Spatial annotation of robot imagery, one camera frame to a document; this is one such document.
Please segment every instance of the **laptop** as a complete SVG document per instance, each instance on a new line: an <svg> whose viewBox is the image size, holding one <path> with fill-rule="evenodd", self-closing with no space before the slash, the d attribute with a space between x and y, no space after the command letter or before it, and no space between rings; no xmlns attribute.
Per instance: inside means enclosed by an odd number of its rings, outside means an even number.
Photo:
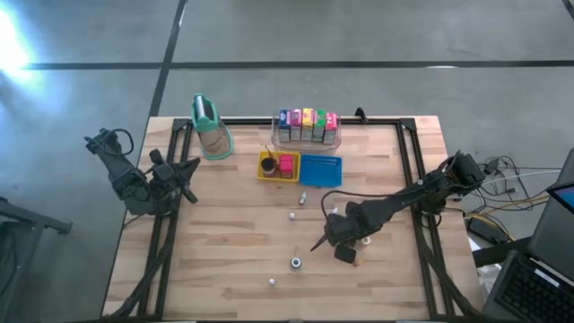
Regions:
<svg viewBox="0 0 574 323"><path fill-rule="evenodd" d="M574 149L526 252L507 255L484 305L491 319L574 322Z"/></svg>

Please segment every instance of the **green box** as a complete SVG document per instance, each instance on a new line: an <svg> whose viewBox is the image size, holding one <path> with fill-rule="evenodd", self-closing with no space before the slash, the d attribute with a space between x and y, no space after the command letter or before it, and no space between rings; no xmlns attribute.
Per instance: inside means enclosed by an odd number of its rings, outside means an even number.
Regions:
<svg viewBox="0 0 574 323"><path fill-rule="evenodd" d="M313 136L311 141L321 143L323 142L323 134L325 133L325 111L322 109L315 110L315 117L313 118Z"/></svg>

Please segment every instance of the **yellow tray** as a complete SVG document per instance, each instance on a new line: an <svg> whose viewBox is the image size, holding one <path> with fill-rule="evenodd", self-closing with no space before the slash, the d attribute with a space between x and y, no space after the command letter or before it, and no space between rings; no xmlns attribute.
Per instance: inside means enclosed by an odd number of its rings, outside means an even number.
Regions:
<svg viewBox="0 0 574 323"><path fill-rule="evenodd" d="M278 159L281 155L290 155L293 158L293 177L291 179L282 179L280 177L268 178L263 175L263 170L261 169L261 161L264 158L270 157L268 151L259 152L259 162L257 163L257 179L276 181L281 183L297 183L299 181L299 167L301 164L301 154L300 153L287 153L287 152L272 152L275 159Z"/></svg>

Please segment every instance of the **pink box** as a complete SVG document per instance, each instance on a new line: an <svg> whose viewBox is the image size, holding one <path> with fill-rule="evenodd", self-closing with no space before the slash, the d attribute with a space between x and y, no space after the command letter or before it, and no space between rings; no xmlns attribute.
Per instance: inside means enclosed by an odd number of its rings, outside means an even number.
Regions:
<svg viewBox="0 0 574 323"><path fill-rule="evenodd" d="M279 172L284 179L293 177L293 158L290 155L279 156Z"/></svg>
<svg viewBox="0 0 574 323"><path fill-rule="evenodd" d="M337 136L337 114L327 112L325 114L325 136L323 137L323 144L333 144Z"/></svg>
<svg viewBox="0 0 574 323"><path fill-rule="evenodd" d="M301 120L303 116L300 109L291 110L291 140L301 140Z"/></svg>

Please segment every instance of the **yellow box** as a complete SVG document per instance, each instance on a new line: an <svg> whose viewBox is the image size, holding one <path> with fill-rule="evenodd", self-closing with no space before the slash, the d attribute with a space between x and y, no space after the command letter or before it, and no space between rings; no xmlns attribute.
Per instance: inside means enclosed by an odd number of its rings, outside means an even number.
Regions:
<svg viewBox="0 0 574 323"><path fill-rule="evenodd" d="M303 118L301 120L301 141L311 141L313 137L313 121L315 112L311 108L303 109Z"/></svg>
<svg viewBox="0 0 574 323"><path fill-rule="evenodd" d="M263 170L261 169L261 161L264 158L270 157L268 151L259 152L259 162L257 163L257 179L276 181L280 183L297 183L299 181L299 167L301 164L301 154L300 153L287 153L287 152L273 152L273 157L279 161L279 156L290 155L293 158L293 177L291 179L282 178L268 178L263 175Z"/></svg>

